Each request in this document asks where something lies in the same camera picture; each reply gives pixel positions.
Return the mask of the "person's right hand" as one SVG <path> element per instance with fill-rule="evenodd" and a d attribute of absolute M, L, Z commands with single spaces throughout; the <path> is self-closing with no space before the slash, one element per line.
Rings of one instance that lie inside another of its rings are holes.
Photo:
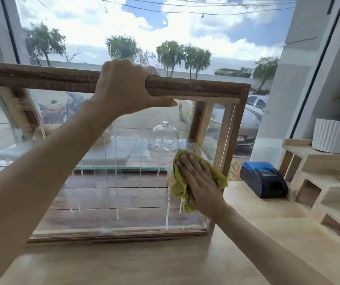
<path fill-rule="evenodd" d="M 229 224 L 232 208 L 225 202 L 222 192 L 203 170 L 203 182 L 188 182 L 191 204 L 221 228 Z"/>

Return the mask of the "yellow cleaning cloth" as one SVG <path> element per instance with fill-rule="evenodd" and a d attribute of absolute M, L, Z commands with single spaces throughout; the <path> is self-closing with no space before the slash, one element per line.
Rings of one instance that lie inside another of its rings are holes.
<path fill-rule="evenodd" d="M 190 197 L 190 190 L 189 190 L 189 186 L 188 183 L 186 181 L 186 179 L 184 179 L 184 177 L 181 175 L 178 167 L 177 167 L 177 162 L 180 160 L 180 156 L 182 154 L 185 155 L 189 155 L 192 154 L 194 155 L 194 153 L 187 151 L 187 150 L 179 150 L 174 159 L 173 159 L 173 163 L 172 163 L 172 182 L 171 182 L 171 186 L 170 186 L 170 191 L 172 196 L 175 199 L 182 199 L 182 208 L 183 211 L 185 213 L 192 213 L 194 211 L 196 211 L 196 208 L 189 202 L 189 197 Z M 228 187 L 228 180 L 227 178 L 224 176 L 224 174 L 222 174 L 218 169 L 216 169 L 210 162 L 206 161 L 205 159 L 201 158 L 200 156 L 196 155 L 195 158 L 198 161 L 203 160 L 204 163 L 206 165 L 208 165 L 211 175 L 212 175 L 212 179 L 214 180 L 214 182 L 216 183 L 216 185 L 218 186 L 219 189 L 224 189 L 226 187 Z"/>

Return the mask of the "person's left forearm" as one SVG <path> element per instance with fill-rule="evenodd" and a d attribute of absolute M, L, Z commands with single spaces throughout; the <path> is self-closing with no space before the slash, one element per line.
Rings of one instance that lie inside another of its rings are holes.
<path fill-rule="evenodd" d="M 41 144 L 0 172 L 0 278 L 75 166 L 120 112 L 117 102 L 91 98 Z"/>

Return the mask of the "person's right forearm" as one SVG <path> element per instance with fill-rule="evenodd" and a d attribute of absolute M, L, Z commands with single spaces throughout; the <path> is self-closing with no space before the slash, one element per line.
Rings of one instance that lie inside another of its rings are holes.
<path fill-rule="evenodd" d="M 227 204 L 212 206 L 208 216 L 270 285 L 334 285 L 300 257 L 249 223 L 233 207 Z"/>

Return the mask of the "clear glass dome cover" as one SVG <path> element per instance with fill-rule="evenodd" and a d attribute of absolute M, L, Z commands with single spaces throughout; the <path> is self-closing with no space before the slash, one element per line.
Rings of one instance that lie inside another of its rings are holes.
<path fill-rule="evenodd" d="M 147 144 L 151 150 L 177 151 L 180 146 L 179 133 L 168 121 L 163 121 L 153 128 Z"/>

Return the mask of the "slim green tree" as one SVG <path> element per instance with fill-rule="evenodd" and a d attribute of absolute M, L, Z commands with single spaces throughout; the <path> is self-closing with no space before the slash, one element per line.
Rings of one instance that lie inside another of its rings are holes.
<path fill-rule="evenodd" d="M 212 53 L 191 44 L 182 46 L 182 61 L 185 70 L 189 71 L 189 78 L 192 79 L 192 72 L 195 72 L 197 79 L 198 72 L 205 71 L 211 65 Z"/>
<path fill-rule="evenodd" d="M 180 67 L 184 61 L 184 44 L 177 41 L 165 41 L 156 47 L 158 62 L 164 67 L 167 76 L 173 75 L 174 69 Z"/>

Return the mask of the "grey parked car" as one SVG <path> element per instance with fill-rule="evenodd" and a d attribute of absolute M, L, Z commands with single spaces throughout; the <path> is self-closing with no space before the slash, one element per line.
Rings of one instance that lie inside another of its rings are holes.
<path fill-rule="evenodd" d="M 195 102 L 189 100 L 179 100 L 179 120 L 186 124 L 191 122 L 191 115 Z M 207 127 L 206 136 L 214 140 L 218 140 L 225 106 L 219 103 L 214 104 L 209 125 Z M 258 118 L 249 110 L 245 109 L 240 124 L 237 145 L 241 147 L 252 146 L 257 137 L 260 122 Z"/>

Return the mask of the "round drooping tree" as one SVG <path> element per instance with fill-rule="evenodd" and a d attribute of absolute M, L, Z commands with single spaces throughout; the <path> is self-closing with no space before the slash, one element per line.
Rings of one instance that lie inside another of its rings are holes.
<path fill-rule="evenodd" d="M 134 62 L 142 52 L 137 41 L 133 37 L 126 35 L 106 37 L 105 44 L 112 60 L 126 58 Z"/>

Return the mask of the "distant low building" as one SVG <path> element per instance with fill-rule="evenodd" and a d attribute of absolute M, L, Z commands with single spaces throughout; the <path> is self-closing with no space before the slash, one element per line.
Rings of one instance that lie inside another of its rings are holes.
<path fill-rule="evenodd" d="M 216 76 L 228 76 L 228 77 L 241 77 L 241 78 L 253 78 L 253 68 L 242 67 L 239 69 L 220 68 L 214 70 Z"/>

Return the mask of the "white parked car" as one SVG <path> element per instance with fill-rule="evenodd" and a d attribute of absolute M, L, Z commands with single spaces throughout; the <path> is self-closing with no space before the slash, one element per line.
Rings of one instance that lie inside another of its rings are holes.
<path fill-rule="evenodd" d="M 268 101 L 268 96 L 265 95 L 250 95 L 246 101 L 246 109 L 252 112 L 259 122 L 262 120 L 263 112 Z"/>

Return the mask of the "red parked motorcycle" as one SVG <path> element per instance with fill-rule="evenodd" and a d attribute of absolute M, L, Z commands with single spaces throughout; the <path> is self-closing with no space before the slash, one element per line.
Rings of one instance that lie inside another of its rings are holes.
<path fill-rule="evenodd" d="M 43 124 L 63 124 L 70 119 L 85 101 L 83 95 L 75 92 L 61 92 L 66 95 L 64 102 L 57 99 L 49 104 L 39 103 L 39 110 Z"/>

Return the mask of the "small bushy tree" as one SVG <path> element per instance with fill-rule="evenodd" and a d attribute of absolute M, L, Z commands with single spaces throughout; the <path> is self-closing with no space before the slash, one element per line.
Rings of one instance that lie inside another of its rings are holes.
<path fill-rule="evenodd" d="M 254 62 L 253 78 L 260 80 L 260 85 L 255 94 L 260 95 L 265 82 L 274 78 L 279 61 L 280 58 L 278 57 L 261 57 Z"/>

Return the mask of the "white ribbed plant pot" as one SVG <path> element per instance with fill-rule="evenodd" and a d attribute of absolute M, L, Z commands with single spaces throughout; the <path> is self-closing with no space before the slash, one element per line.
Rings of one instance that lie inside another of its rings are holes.
<path fill-rule="evenodd" d="M 340 154 L 340 120 L 316 119 L 311 146 L 321 152 Z"/>

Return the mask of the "tall leafy tree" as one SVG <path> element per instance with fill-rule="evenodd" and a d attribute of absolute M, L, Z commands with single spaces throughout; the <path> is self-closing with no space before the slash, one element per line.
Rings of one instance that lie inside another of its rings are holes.
<path fill-rule="evenodd" d="M 51 66 L 49 54 L 63 56 L 66 52 L 66 37 L 56 28 L 49 28 L 43 22 L 31 24 L 31 27 L 23 27 L 23 35 L 27 52 L 30 58 L 38 65 L 45 58 L 48 66 Z"/>

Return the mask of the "black window frame post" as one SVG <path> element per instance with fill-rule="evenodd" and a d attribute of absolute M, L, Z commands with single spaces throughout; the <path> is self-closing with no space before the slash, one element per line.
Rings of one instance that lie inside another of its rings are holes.
<path fill-rule="evenodd" d="M 18 53 L 18 50 L 17 50 L 15 38 L 14 38 L 14 35 L 13 35 L 10 17 L 9 17 L 8 10 L 7 10 L 7 7 L 6 7 L 6 1 L 1 0 L 1 5 L 2 5 L 2 9 L 3 9 L 3 12 L 4 12 L 5 19 L 6 19 L 7 29 L 8 29 L 9 37 L 10 37 L 10 40 L 11 40 L 11 45 L 12 45 L 13 53 L 14 53 L 14 56 L 15 56 L 15 60 L 16 60 L 17 64 L 20 64 L 20 56 L 19 56 L 19 53 Z"/>

